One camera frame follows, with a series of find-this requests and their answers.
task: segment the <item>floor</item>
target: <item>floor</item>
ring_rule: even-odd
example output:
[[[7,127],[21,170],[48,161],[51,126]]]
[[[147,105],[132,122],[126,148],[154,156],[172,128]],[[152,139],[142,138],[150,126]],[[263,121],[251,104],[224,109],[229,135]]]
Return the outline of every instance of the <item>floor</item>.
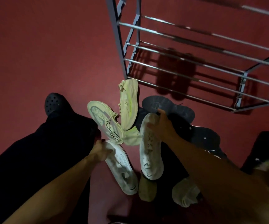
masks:
[[[269,47],[269,16],[222,5],[234,2],[269,9],[269,0],[143,0],[142,13]],[[122,21],[132,22],[134,3],[135,0],[128,0]],[[164,27],[147,19],[142,20],[142,26],[262,59],[269,56],[267,51],[171,26]],[[128,29],[121,28],[121,31],[125,39]],[[177,45],[155,35],[142,33],[141,36],[144,41],[177,48],[218,64],[242,70],[253,64],[199,48]],[[176,71],[185,69],[187,74],[208,81],[218,77],[220,85],[227,84],[229,88],[235,88],[237,83],[235,77],[196,66],[171,64],[171,60],[160,59],[156,55],[140,53],[137,58],[155,66],[168,65],[166,67]],[[169,86],[185,90],[188,94],[225,105],[233,102],[231,93],[200,87],[191,82],[188,86],[187,81],[183,82],[185,86],[179,86],[179,83],[173,83],[174,78],[149,69],[134,66],[133,75],[159,84],[168,82]],[[253,76],[269,80],[269,68],[263,67]],[[87,103],[91,100],[103,101],[114,111],[119,111],[117,85],[122,79],[105,0],[0,0],[0,154],[14,141],[34,132],[45,121],[43,103],[48,93],[65,95],[73,109],[84,116],[89,116]],[[269,96],[268,88],[250,84],[248,89],[258,96]],[[269,107],[246,114],[232,114],[143,85],[140,85],[139,103],[145,97],[157,94],[164,94],[176,104],[192,108],[196,114],[193,125],[217,132],[221,136],[222,150],[238,166],[244,162],[258,133],[269,131]],[[133,167],[139,171],[138,147],[123,147]],[[149,223],[158,223],[159,220],[170,222],[177,218],[182,222],[185,219],[199,223],[200,217],[191,208],[179,209],[169,221],[154,217],[152,209],[152,205],[140,202],[137,196],[124,195],[105,163],[96,167],[91,181],[89,223],[108,223],[111,216],[132,216]]]

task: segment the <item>metal shoe rack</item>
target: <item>metal shoe rack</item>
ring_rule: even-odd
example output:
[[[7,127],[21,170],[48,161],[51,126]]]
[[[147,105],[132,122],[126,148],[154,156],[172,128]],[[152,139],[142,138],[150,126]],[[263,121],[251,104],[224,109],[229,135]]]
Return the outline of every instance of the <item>metal shoe rack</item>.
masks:
[[[171,92],[176,92],[176,93],[185,95],[188,98],[192,98],[192,99],[195,99],[195,100],[198,100],[198,101],[201,101],[201,102],[205,102],[205,103],[210,104],[210,105],[214,105],[214,106],[218,106],[218,107],[227,109],[227,110],[229,110],[229,111],[231,111],[233,113],[246,111],[246,110],[250,110],[250,109],[255,109],[255,108],[259,108],[259,107],[264,107],[264,106],[269,106],[269,99],[267,100],[267,99],[264,99],[264,98],[253,96],[251,94],[247,94],[244,91],[245,84],[246,84],[247,80],[252,80],[252,81],[255,81],[257,83],[262,83],[262,84],[265,84],[265,85],[269,86],[269,82],[262,81],[262,80],[259,80],[259,79],[255,79],[255,78],[252,78],[252,77],[248,76],[248,74],[250,72],[252,72],[256,68],[260,67],[261,65],[269,66],[269,57],[266,58],[265,60],[260,60],[260,59],[254,58],[254,57],[250,57],[250,56],[243,55],[243,54],[240,54],[240,53],[225,50],[223,48],[207,45],[207,44],[200,43],[200,42],[197,42],[197,41],[193,41],[193,40],[190,40],[190,39],[186,39],[186,38],[183,38],[183,37],[178,37],[178,36],[166,34],[166,33],[163,33],[163,32],[158,32],[158,31],[155,31],[155,30],[150,30],[148,28],[141,27],[140,26],[140,21],[141,21],[141,18],[146,18],[146,19],[149,19],[149,20],[161,22],[163,24],[173,25],[175,27],[182,28],[184,30],[190,30],[190,31],[193,31],[193,32],[196,32],[196,33],[201,33],[201,34],[205,34],[205,35],[211,35],[211,36],[219,37],[221,39],[227,39],[227,40],[234,41],[234,42],[237,42],[237,43],[253,46],[253,47],[256,47],[258,49],[265,49],[265,50],[269,51],[269,48],[263,47],[263,46],[260,46],[260,45],[256,45],[256,44],[253,44],[253,43],[249,43],[249,42],[246,42],[246,41],[241,41],[241,40],[238,40],[238,39],[235,39],[235,38],[226,37],[226,36],[223,36],[223,35],[210,33],[210,32],[202,31],[202,30],[199,30],[199,29],[194,29],[194,28],[191,28],[191,27],[188,27],[188,26],[178,25],[178,24],[174,24],[174,23],[171,23],[171,22],[161,20],[161,19],[141,15],[141,0],[136,0],[136,15],[135,15],[135,18],[133,20],[133,23],[132,24],[124,23],[124,22],[120,21],[120,18],[121,18],[122,9],[125,6],[126,1],[127,0],[119,0],[118,5],[116,5],[115,0],[106,0],[110,20],[111,20],[111,23],[112,23],[112,28],[113,28],[113,31],[114,31],[114,37],[115,37],[116,45],[117,45],[117,49],[118,49],[119,59],[120,59],[121,65],[122,65],[122,71],[123,71],[123,75],[124,75],[125,79],[132,79],[132,77],[130,77],[130,75],[129,75],[131,64],[132,63],[140,64],[140,65],[143,65],[145,67],[154,68],[154,69],[157,69],[159,71],[163,71],[163,72],[167,72],[167,73],[170,73],[170,74],[173,74],[173,75],[184,77],[184,78],[193,80],[195,82],[207,84],[207,85],[210,85],[210,86],[218,87],[220,89],[224,89],[224,90],[227,90],[227,91],[234,92],[236,94],[236,103],[233,105],[233,107],[224,106],[224,105],[217,104],[217,103],[214,103],[214,102],[211,102],[211,101],[207,101],[207,100],[204,100],[204,99],[201,99],[201,98],[198,98],[198,97],[183,94],[183,93],[181,93],[179,91],[174,91],[174,90],[164,88],[164,87],[159,86],[159,85],[155,85],[155,84],[152,84],[152,83],[149,83],[149,82],[138,80],[140,83],[145,84],[145,85],[149,85],[149,86],[153,86],[153,87],[159,87],[159,88],[162,88],[162,89],[167,89],[167,90],[169,90]],[[253,11],[253,12],[269,15],[269,11],[254,8],[254,7],[250,7],[250,6],[246,6],[246,5],[239,6],[239,8],[244,9],[244,10],[248,10],[248,11]],[[128,34],[127,39],[126,39],[126,41],[124,43],[122,42],[122,39],[121,39],[120,26],[126,26],[126,27],[130,28],[129,34]],[[132,37],[132,34],[133,34],[134,30],[136,30],[136,43],[131,44],[130,43],[130,38]],[[155,44],[151,44],[151,43],[148,43],[148,42],[141,41],[140,40],[140,31],[144,31],[144,32],[147,32],[147,33],[152,33],[152,34],[155,34],[155,36],[162,36],[162,37],[174,40],[174,41],[179,42],[179,43],[183,43],[183,44],[203,48],[203,49],[206,49],[206,50],[210,50],[212,52],[218,52],[218,53],[222,53],[222,54],[225,54],[225,55],[235,56],[235,57],[238,57],[238,58],[254,61],[254,62],[256,62],[256,64],[254,66],[250,67],[249,69],[247,69],[246,71],[242,71],[242,70],[237,70],[237,69],[230,68],[230,67],[225,67],[225,66],[220,66],[219,67],[219,66],[217,66],[216,64],[213,64],[213,63],[206,62],[204,64],[204,63],[201,63],[201,62],[198,62],[198,61],[195,61],[195,60],[185,59],[183,57],[183,56],[185,56],[185,54],[183,54],[183,53],[181,54],[181,57],[179,57],[179,56],[177,56],[177,53],[179,53],[179,52],[175,52],[175,55],[172,55],[170,53],[164,52],[164,50],[169,50],[168,48],[164,48],[164,47],[161,47],[161,46],[158,46],[158,45],[155,45]],[[150,48],[140,46],[140,44],[142,44],[142,43],[147,44],[149,46],[154,46],[154,47],[160,48],[160,50],[162,50],[162,52],[158,51],[158,50],[154,50],[154,49],[150,49]],[[126,50],[127,50],[127,48],[129,46],[133,47],[133,52],[132,52],[132,55],[131,55],[130,59],[126,59],[125,58]],[[145,64],[145,63],[135,61],[133,58],[134,58],[134,56],[136,54],[137,49],[142,49],[142,50],[146,50],[146,51],[149,51],[149,52],[155,52],[155,53],[158,53],[160,55],[168,56],[168,57],[175,58],[175,59],[178,59],[178,60],[181,60],[181,61],[187,61],[187,62],[190,62],[192,64],[196,64],[197,66],[203,66],[203,67],[214,69],[214,70],[217,70],[217,71],[222,71],[222,72],[227,73],[227,74],[235,75],[235,76],[240,78],[239,90],[232,90],[232,89],[229,89],[229,88],[226,88],[226,87],[223,87],[223,86],[219,86],[219,85],[216,85],[216,84],[213,84],[213,83],[209,83],[209,82],[197,79],[197,78],[189,77],[187,75],[178,74],[176,72],[168,71],[166,69],[158,68],[158,67],[155,67],[155,66],[151,66],[151,65],[148,65],[148,64]],[[249,106],[243,106],[242,107],[241,106],[241,100],[242,100],[243,96],[248,96],[248,97],[251,97],[253,99],[260,100],[262,102],[254,104],[254,105],[249,105]]]

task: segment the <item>black pants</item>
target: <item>black pants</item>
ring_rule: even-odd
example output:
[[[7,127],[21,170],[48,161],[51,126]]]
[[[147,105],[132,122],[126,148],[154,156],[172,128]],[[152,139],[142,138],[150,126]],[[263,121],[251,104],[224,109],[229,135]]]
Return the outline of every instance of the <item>black pants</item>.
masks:
[[[38,130],[0,155],[0,223],[43,186],[86,157],[97,124],[78,114],[52,113]],[[68,223],[87,223],[90,181]]]

